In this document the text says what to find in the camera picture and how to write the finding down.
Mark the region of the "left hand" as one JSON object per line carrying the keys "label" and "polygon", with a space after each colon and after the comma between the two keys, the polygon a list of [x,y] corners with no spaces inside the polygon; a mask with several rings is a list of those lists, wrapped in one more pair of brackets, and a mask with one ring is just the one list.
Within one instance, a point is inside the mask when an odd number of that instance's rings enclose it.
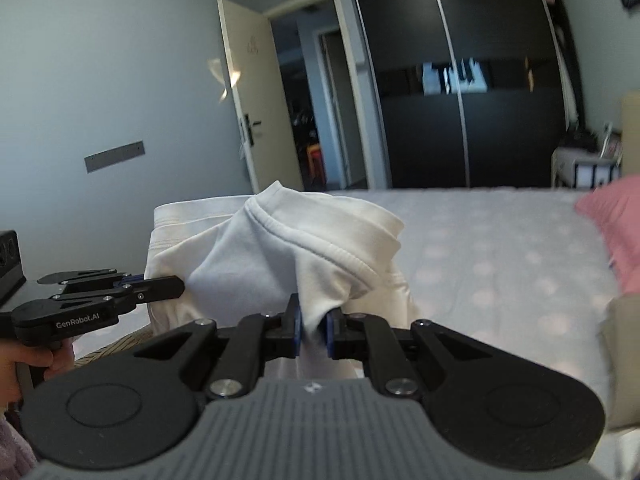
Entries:
{"label": "left hand", "polygon": [[18,383],[16,366],[24,364],[35,368],[43,368],[43,377],[53,378],[68,372],[74,367],[75,353],[73,341],[65,339],[61,347],[56,350],[49,348],[26,347],[19,341],[1,341],[1,406],[22,398],[22,389]]}

